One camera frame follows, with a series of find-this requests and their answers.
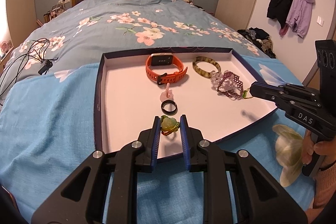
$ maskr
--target purple jacket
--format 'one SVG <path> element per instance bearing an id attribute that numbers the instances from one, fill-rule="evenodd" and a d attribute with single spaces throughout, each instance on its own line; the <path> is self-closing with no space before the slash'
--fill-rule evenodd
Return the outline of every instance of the purple jacket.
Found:
<path id="1" fill-rule="evenodd" d="M 315 0 L 293 0 L 286 23 L 299 37 L 304 37 L 308 32 L 314 2 Z"/>

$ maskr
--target black jacket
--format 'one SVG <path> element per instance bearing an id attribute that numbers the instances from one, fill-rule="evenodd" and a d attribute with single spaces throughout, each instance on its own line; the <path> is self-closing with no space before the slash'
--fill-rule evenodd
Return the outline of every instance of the black jacket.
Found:
<path id="1" fill-rule="evenodd" d="M 293 0 L 271 0 L 267 10 L 267 17 L 277 19 L 283 28 Z"/>

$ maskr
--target jacket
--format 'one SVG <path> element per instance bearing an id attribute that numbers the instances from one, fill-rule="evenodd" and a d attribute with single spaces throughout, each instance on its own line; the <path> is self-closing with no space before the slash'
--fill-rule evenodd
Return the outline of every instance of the jacket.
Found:
<path id="1" fill-rule="evenodd" d="M 293 0 L 286 23 L 299 37 L 304 37 L 308 32 L 314 2 L 315 0 Z"/>
<path id="2" fill-rule="evenodd" d="M 292 2 L 293 0 L 271 0 L 267 10 L 267 17 L 277 19 L 282 29 L 286 24 Z"/>

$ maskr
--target green stone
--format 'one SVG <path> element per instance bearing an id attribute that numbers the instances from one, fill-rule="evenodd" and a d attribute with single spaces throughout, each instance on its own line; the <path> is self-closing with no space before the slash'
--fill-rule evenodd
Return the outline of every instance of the green stone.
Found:
<path id="1" fill-rule="evenodd" d="M 177 124 L 177 121 L 175 118 L 164 118 L 161 123 L 161 130 L 163 132 L 167 132 L 174 128 L 174 126 Z"/>

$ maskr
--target watch buckle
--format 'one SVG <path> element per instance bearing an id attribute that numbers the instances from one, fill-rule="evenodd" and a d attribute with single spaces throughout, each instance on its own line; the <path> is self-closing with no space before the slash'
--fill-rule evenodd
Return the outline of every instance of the watch buckle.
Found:
<path id="1" fill-rule="evenodd" d="M 159 75 L 158 77 L 157 77 L 157 80 L 156 80 L 156 83 L 157 83 L 157 85 L 163 85 L 164 83 L 161 83 L 161 80 L 162 80 L 162 78 L 161 77 L 165 77 L 165 76 L 167 76 L 168 74 L 165 72 L 164 74 L 162 74 L 162 75 Z"/>

